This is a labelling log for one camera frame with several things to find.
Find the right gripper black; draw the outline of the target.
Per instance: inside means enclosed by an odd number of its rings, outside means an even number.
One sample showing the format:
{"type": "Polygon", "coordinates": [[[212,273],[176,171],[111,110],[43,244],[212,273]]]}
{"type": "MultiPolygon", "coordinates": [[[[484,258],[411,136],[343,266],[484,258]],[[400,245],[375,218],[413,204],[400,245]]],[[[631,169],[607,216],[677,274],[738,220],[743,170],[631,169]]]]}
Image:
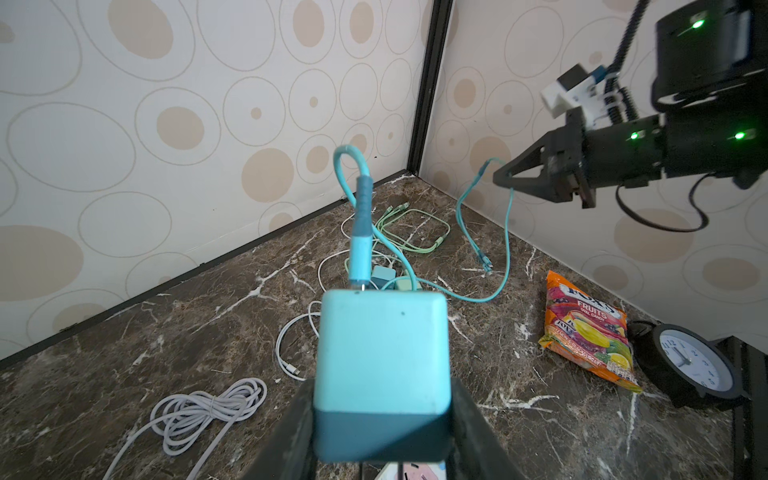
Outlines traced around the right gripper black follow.
{"type": "Polygon", "coordinates": [[[645,187],[659,180],[665,134],[658,115],[588,130],[582,110],[566,113],[564,126],[540,137],[493,174],[493,184],[554,203],[575,196],[596,206],[600,188],[645,187]]]}

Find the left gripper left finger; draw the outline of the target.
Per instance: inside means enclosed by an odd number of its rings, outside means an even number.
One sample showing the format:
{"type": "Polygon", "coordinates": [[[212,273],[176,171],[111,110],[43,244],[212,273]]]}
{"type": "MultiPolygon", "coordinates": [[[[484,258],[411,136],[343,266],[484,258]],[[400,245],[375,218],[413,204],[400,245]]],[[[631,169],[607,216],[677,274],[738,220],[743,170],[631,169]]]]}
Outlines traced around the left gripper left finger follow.
{"type": "Polygon", "coordinates": [[[303,382],[242,480],[316,478],[313,394],[314,380],[303,382]]]}

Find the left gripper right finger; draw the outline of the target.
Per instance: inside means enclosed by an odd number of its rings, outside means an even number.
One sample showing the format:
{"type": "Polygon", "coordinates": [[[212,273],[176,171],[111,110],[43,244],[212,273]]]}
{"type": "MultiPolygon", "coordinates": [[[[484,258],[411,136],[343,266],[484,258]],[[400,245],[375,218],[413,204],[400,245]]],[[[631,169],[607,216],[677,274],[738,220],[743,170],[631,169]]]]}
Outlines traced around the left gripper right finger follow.
{"type": "Polygon", "coordinates": [[[525,479],[458,378],[451,379],[451,390],[447,479],[525,479]]]}

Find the long white colourful power strip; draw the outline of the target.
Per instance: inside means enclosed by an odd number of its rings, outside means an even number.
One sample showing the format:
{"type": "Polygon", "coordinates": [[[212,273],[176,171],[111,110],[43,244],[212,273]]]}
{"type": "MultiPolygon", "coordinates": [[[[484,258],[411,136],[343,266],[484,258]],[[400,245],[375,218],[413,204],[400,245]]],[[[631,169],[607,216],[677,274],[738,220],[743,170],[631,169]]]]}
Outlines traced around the long white colourful power strip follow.
{"type": "Polygon", "coordinates": [[[376,480],[399,479],[399,468],[402,468],[402,479],[405,480],[446,480],[446,466],[440,463],[387,463],[376,475],[376,480]]]}

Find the teal charger plug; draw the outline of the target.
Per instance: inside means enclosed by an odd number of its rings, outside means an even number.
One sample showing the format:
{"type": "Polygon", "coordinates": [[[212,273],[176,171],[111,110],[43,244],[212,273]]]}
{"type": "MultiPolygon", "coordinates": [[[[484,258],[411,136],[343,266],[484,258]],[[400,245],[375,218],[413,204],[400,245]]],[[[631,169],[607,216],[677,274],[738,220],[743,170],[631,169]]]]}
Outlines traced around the teal charger plug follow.
{"type": "Polygon", "coordinates": [[[324,294],[313,398],[321,461],[440,462],[452,444],[451,402],[444,295],[324,294]]]}
{"type": "Polygon", "coordinates": [[[392,268],[375,265],[371,274],[371,283],[378,289],[385,289],[386,285],[396,278],[396,271],[392,268]]]}

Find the light green charger plug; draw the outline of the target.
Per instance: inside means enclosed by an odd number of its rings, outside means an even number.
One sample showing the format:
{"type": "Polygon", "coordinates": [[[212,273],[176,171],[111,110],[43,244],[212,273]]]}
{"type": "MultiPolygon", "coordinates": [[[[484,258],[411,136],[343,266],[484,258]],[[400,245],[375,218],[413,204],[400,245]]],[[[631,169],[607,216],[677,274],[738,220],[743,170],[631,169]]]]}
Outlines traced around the light green charger plug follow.
{"type": "Polygon", "coordinates": [[[409,277],[403,276],[395,279],[393,288],[397,291],[413,291],[420,290],[421,286],[418,283],[413,285],[409,277]]]}

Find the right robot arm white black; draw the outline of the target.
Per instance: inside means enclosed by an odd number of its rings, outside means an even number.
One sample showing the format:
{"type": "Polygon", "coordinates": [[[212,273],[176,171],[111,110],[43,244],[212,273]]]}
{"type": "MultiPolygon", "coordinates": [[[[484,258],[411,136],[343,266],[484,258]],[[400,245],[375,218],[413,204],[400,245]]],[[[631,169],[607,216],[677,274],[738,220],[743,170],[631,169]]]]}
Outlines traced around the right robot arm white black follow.
{"type": "Polygon", "coordinates": [[[641,117],[619,77],[647,10],[639,2],[613,62],[574,66],[542,93],[562,127],[494,174],[495,185],[552,203],[596,204],[602,188],[663,178],[729,178],[751,188],[767,169],[767,5],[694,1],[655,27],[654,114],[641,117]]]}

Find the teal charger plug back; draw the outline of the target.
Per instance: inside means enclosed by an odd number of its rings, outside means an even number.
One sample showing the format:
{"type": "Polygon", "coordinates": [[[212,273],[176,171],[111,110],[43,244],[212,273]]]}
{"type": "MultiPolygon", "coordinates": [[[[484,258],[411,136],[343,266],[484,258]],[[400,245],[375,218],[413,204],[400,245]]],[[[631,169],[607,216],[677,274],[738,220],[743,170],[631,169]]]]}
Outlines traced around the teal charger plug back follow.
{"type": "Polygon", "coordinates": [[[396,271],[392,268],[375,265],[371,274],[371,283],[378,289],[385,289],[386,285],[396,278],[396,271]]]}

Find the colourful candy bag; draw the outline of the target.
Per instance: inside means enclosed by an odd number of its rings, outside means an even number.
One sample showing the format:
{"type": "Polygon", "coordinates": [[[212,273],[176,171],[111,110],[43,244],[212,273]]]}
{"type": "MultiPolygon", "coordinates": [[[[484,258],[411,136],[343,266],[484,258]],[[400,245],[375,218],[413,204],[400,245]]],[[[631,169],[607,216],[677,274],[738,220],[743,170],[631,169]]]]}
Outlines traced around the colourful candy bag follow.
{"type": "Polygon", "coordinates": [[[592,374],[640,393],[628,339],[627,315],[550,271],[544,334],[539,345],[592,374]]]}

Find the black round clock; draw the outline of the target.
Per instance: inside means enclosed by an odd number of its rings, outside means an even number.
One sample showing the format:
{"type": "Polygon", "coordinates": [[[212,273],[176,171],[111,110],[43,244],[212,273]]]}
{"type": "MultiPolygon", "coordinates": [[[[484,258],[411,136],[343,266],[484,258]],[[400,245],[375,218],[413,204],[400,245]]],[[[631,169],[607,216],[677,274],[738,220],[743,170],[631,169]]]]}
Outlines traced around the black round clock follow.
{"type": "Polygon", "coordinates": [[[750,395],[732,362],[695,332],[672,324],[628,324],[634,360],[677,407],[731,410],[750,395]]]}

